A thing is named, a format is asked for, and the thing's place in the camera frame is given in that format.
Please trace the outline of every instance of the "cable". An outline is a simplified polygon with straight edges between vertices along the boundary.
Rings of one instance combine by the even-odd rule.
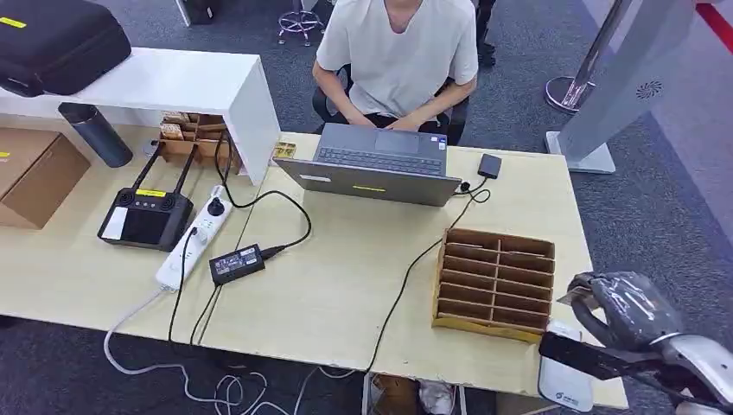
[[[219,178],[221,179],[221,185],[224,187],[224,190],[226,191],[226,196],[229,198],[229,201],[232,203],[232,205],[235,208],[237,209],[249,208],[253,206],[255,203],[257,203],[258,201],[261,201],[266,196],[280,195],[284,197],[285,199],[287,199],[290,203],[295,205],[296,208],[298,208],[298,210],[301,211],[301,213],[305,217],[305,220],[308,222],[308,230],[306,230],[305,234],[302,237],[300,237],[299,239],[293,242],[290,242],[289,244],[273,246],[273,247],[262,250],[261,252],[262,259],[264,260],[270,259],[273,256],[275,256],[277,253],[281,252],[283,249],[290,248],[291,246],[295,246],[303,242],[304,240],[306,240],[310,236],[310,232],[313,229],[313,223],[310,220],[310,216],[308,216],[308,212],[305,211],[305,209],[303,208],[303,206],[300,205],[300,203],[298,203],[297,201],[295,201],[293,198],[286,195],[285,193],[279,190],[270,190],[270,191],[264,192],[263,194],[257,196],[253,201],[246,203],[244,205],[240,205],[236,201],[234,201],[234,198],[232,197],[232,192],[229,189],[229,185],[226,183],[227,180],[229,179],[229,170],[232,167],[232,151],[233,151],[234,146],[232,144],[232,138],[226,135],[226,141],[229,144],[229,155],[226,160],[226,170],[224,173],[221,173],[221,167],[219,166],[219,149],[221,147],[221,140],[222,138],[220,138],[219,141],[216,143],[216,149],[214,150],[214,166],[216,167],[216,173],[219,175]]]
[[[469,183],[469,182],[463,182],[463,183],[461,183],[461,191],[459,191],[459,192],[454,192],[454,193],[453,193],[453,196],[461,196],[461,195],[471,195],[471,194],[472,194],[472,193],[474,193],[474,192],[475,192],[476,190],[478,190],[478,189],[482,188],[482,187],[483,187],[483,186],[484,186],[484,185],[486,184],[486,180],[488,180],[488,177],[484,177],[484,178],[483,178],[483,181],[481,182],[481,184],[479,184],[478,186],[476,186],[476,187],[475,187],[475,188],[473,188],[473,189],[471,189],[471,188],[470,188],[470,187],[471,187],[471,183]]]
[[[211,291],[211,296],[208,298],[207,305],[204,306],[204,310],[199,315],[199,318],[196,320],[196,324],[194,325],[194,329],[191,330],[191,337],[188,339],[188,345],[193,347],[194,346],[194,336],[196,335],[196,330],[199,328],[199,324],[201,324],[201,320],[203,320],[204,315],[206,315],[206,312],[208,311],[208,306],[211,305],[212,300],[214,299],[214,295],[216,295],[218,292],[221,291],[221,285],[217,285],[214,287],[214,289]]]
[[[178,303],[181,302],[181,294],[183,293],[183,279],[186,277],[186,251],[188,250],[188,242],[191,240],[191,237],[196,235],[199,232],[199,229],[197,227],[191,228],[191,232],[188,233],[188,236],[186,237],[186,242],[183,243],[183,255],[181,255],[181,282],[178,285],[178,290],[175,294],[175,303],[173,305],[173,312],[170,313],[170,324],[168,325],[168,345],[170,346],[170,350],[173,352],[173,354],[181,355],[182,357],[190,357],[183,354],[178,353],[175,350],[175,342],[173,342],[173,323],[175,321],[175,313],[178,312]]]
[[[130,312],[128,312],[127,314],[125,314],[124,317],[122,317],[122,319],[120,319],[118,322],[116,322],[115,325],[112,326],[112,328],[107,332],[107,334],[105,335],[105,342],[104,342],[105,356],[106,356],[107,360],[119,372],[121,372],[123,374],[130,374],[130,375],[146,374],[146,373],[151,372],[151,371],[156,370],[156,369],[179,368],[179,369],[181,369],[181,372],[183,373],[183,379],[185,379],[184,382],[183,382],[183,392],[186,394],[186,396],[189,399],[195,400],[196,402],[202,402],[202,403],[219,403],[219,404],[222,404],[222,405],[239,405],[239,404],[241,404],[241,401],[238,401],[238,402],[230,402],[230,401],[225,401],[225,400],[216,399],[216,398],[214,398],[214,399],[199,398],[199,397],[196,397],[196,396],[192,395],[191,392],[188,390],[188,383],[189,383],[188,372],[186,372],[186,368],[183,365],[181,365],[181,364],[178,364],[178,363],[166,363],[166,364],[156,364],[156,365],[152,365],[152,366],[148,366],[148,367],[142,367],[142,368],[139,368],[139,369],[128,369],[128,368],[123,367],[122,365],[120,365],[114,359],[114,357],[112,356],[112,352],[110,351],[110,340],[111,340],[112,335],[114,334],[114,332],[124,322],[126,322],[127,320],[129,320],[130,318],[132,318],[140,310],[142,310],[145,307],[147,307],[148,304],[152,303],[153,300],[155,300],[156,298],[158,298],[164,291],[165,291],[165,289],[163,287],[161,287],[160,289],[156,290],[153,293],[152,296],[150,296],[143,303],[141,303],[140,305],[136,306]]]
[[[474,191],[479,190],[481,187],[478,187],[474,189]],[[456,226],[456,223],[466,214],[466,211],[468,211],[468,207],[471,206],[471,202],[475,201],[476,203],[486,203],[489,198],[491,198],[491,191],[487,188],[483,190],[479,190],[478,192],[474,193],[468,193],[470,195],[471,199],[466,202],[466,206],[463,207],[463,210],[461,211],[461,214],[458,215],[456,220],[453,221],[452,224],[450,224],[450,227],[448,229],[453,229],[453,227]],[[479,195],[487,195],[483,199],[479,199]],[[382,328],[379,331],[379,337],[377,337],[377,344],[374,346],[374,353],[372,354],[372,360],[369,362],[369,366],[366,367],[366,372],[369,373],[372,370],[372,366],[374,366],[374,361],[377,359],[377,352],[379,351],[379,345],[382,342],[382,337],[385,335],[385,329],[387,327],[387,324],[390,321],[390,318],[392,317],[392,313],[394,313],[394,310],[397,308],[397,304],[399,303],[399,299],[402,298],[402,294],[405,293],[405,287],[407,285],[407,278],[410,276],[410,271],[412,271],[412,268],[417,264],[417,262],[422,259],[430,250],[432,250],[434,247],[436,247],[442,239],[438,239],[437,241],[433,242],[432,245],[428,246],[427,249],[422,251],[415,260],[412,261],[410,266],[407,268],[407,272],[405,273],[405,277],[402,279],[402,286],[399,287],[399,294],[397,295],[397,298],[395,298],[394,303],[392,304],[392,307],[389,310],[389,313],[387,313],[387,317],[385,319],[385,322],[382,324]]]
[[[344,374],[331,374],[331,373],[326,372],[323,369],[323,367],[320,367],[320,366],[318,367],[318,370],[320,370],[324,376],[326,376],[327,378],[331,378],[331,379],[344,379],[344,378],[351,376],[354,372],[356,372],[355,370],[349,370],[348,372]]]
[[[301,386],[300,392],[297,395],[296,405],[295,405],[295,408],[293,409],[292,415],[297,415],[298,409],[300,409],[300,403],[303,401],[303,395],[305,394],[305,387],[308,385],[308,382],[309,382],[310,378],[313,376],[313,374],[316,372],[316,370],[320,370],[321,373],[325,374],[329,378],[339,379],[339,378],[334,378],[334,375],[331,375],[330,373],[326,373],[323,370],[322,367],[314,367],[313,370],[311,370],[308,373],[308,375],[305,377],[305,379],[303,380],[303,385]],[[347,375],[352,374],[353,372],[354,371],[352,370],[352,371],[350,371],[346,375],[341,375],[341,377],[346,377]],[[255,398],[255,400],[247,407],[247,409],[245,409],[244,412],[240,413],[240,415],[247,415],[249,413],[251,415],[255,415],[257,413],[257,411],[259,411],[259,409],[262,408],[263,406],[269,406],[271,408],[277,409],[283,415],[290,415],[282,407],[280,407],[278,405],[275,405],[272,402],[267,402],[267,401],[260,402],[260,400],[262,399],[262,397],[265,395],[265,392],[266,392],[267,387],[268,387],[268,385],[267,385],[267,379],[261,373],[250,372],[249,374],[250,375],[256,375],[260,379],[262,379],[262,381],[263,381],[262,391],[260,391],[260,393],[257,396],[257,398]],[[239,403],[237,405],[240,405],[241,404],[241,401],[244,399],[244,387],[242,387],[241,379],[239,377],[237,377],[237,376],[232,376],[232,375],[228,374],[228,375],[224,376],[223,378],[221,378],[221,380],[219,381],[219,383],[216,385],[216,389],[214,391],[214,397],[216,397],[216,395],[218,395],[219,390],[221,389],[222,385],[227,380],[230,380],[230,382],[226,385],[226,401],[229,401],[229,402],[232,401],[232,396],[231,396],[232,387],[236,385],[236,387],[239,389]],[[226,405],[226,413],[227,413],[227,415],[232,415],[232,407],[233,406],[236,406],[236,405]],[[221,413],[221,411],[219,409],[219,403],[218,402],[214,403],[214,408],[216,410],[217,415],[222,415],[222,413]]]

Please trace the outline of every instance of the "white power strip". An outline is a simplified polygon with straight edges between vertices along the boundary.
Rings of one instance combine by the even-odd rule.
[[[206,251],[208,244],[214,236],[216,236],[216,233],[219,231],[221,226],[224,225],[226,218],[229,217],[229,214],[232,212],[232,203],[221,198],[221,192],[223,189],[224,188],[219,185],[214,186],[214,189],[211,191],[211,198],[209,198],[206,204],[201,207],[201,211],[198,216],[196,216],[196,219],[194,219],[194,222],[191,223],[191,226],[188,227],[183,236],[181,236],[181,240],[178,241],[178,244],[173,248],[173,251],[170,252],[170,255],[165,259],[165,262],[163,262],[163,265],[161,265],[160,269],[156,273],[156,279],[160,284],[165,285],[171,290],[178,290],[181,288],[183,245],[185,245],[186,239],[194,227],[197,229],[197,233],[196,235],[191,236],[191,240],[188,242],[188,246],[186,248],[186,269],[183,271],[184,280],[185,278],[188,278],[188,275],[196,266],[199,258],[204,251]],[[214,199],[219,199],[221,204],[224,206],[224,212],[217,216],[212,216],[208,212],[208,207]]]

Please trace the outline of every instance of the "cardboard compartment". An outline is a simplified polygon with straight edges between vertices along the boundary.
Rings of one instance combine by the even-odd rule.
[[[439,299],[437,304],[438,313],[471,317],[485,321],[486,323],[491,320],[491,310],[492,308],[490,306],[484,304],[452,300],[448,298]]]
[[[448,243],[464,244],[467,246],[477,246],[486,249],[499,249],[499,237],[487,236],[484,232],[473,231],[470,229],[453,228],[448,232]]]
[[[547,316],[537,313],[528,313],[520,310],[494,308],[492,322],[505,322],[515,326],[523,326],[532,329],[544,330],[547,326]]]
[[[496,293],[494,307],[506,307],[515,310],[534,311],[536,313],[549,314],[550,302],[536,298],[520,297],[511,294]]]
[[[551,301],[552,290],[537,285],[522,284],[515,281],[496,280],[496,291],[515,296],[537,298],[538,300]]]
[[[158,141],[160,141],[161,143],[165,143],[165,147],[163,147],[163,150],[161,151],[161,156],[163,157],[163,160],[166,161],[166,163],[180,163],[181,161],[185,161],[188,157],[188,154],[190,154],[191,152],[191,148],[196,145],[198,147],[198,152],[195,161],[208,167],[214,166],[214,154],[216,153],[216,144],[219,142],[218,140],[168,140],[163,138],[163,136],[160,136]],[[236,149],[234,149],[232,155],[233,157],[231,171],[236,174],[239,171],[240,166],[242,165],[242,160],[241,158],[239,158],[239,153],[236,151]],[[219,148],[218,158],[219,166],[222,172],[226,168],[228,157],[229,143],[224,141],[221,143],[221,146]]]
[[[434,327],[539,342],[550,316],[551,242],[450,229],[438,253]]]
[[[499,258],[499,264],[550,274],[555,272],[555,261],[552,259],[525,253],[502,252]]]
[[[494,300],[494,293],[489,290],[481,290],[478,288],[467,287],[465,285],[441,283],[439,298],[491,305]]]
[[[473,259],[451,257],[448,254],[443,259],[443,268],[446,270],[485,275],[487,277],[496,277],[496,265]]]
[[[500,239],[503,252],[529,253],[541,258],[555,259],[555,245],[551,242],[510,235],[503,235]]]
[[[480,288],[482,290],[494,291],[496,289],[496,278],[485,275],[469,274],[467,272],[442,270],[441,280],[446,283],[465,285],[467,287]]]
[[[537,285],[538,287],[552,287],[552,274],[544,272],[522,270],[510,266],[499,266],[497,278],[518,283]]]
[[[445,254],[458,258],[475,259],[490,264],[496,264],[499,260],[498,251],[461,244],[447,244]]]

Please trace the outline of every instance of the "black carrying case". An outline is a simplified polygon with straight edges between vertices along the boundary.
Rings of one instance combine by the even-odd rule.
[[[0,86],[71,95],[130,55],[112,13],[85,0],[0,0]]]

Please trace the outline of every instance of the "laptop lid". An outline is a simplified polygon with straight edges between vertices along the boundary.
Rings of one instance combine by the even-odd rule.
[[[292,158],[274,157],[272,160],[300,187],[339,195],[444,206],[461,184],[461,179],[455,177],[399,173]]]

